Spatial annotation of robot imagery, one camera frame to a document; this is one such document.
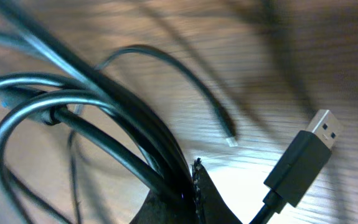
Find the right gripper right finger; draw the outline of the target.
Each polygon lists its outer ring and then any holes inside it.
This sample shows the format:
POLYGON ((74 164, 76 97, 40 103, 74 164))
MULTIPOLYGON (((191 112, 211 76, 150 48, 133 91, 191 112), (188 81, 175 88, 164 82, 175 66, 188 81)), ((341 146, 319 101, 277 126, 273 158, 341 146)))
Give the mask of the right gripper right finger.
POLYGON ((192 180, 199 223, 242 224, 224 202, 200 158, 192 165, 192 180))

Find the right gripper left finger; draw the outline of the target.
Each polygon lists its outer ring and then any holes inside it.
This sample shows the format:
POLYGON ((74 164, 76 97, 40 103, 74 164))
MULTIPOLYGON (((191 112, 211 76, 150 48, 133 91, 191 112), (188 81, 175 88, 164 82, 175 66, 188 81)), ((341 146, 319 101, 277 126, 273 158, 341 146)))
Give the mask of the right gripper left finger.
POLYGON ((195 224, 195 211, 166 203, 149 191, 138 213, 130 224, 195 224))

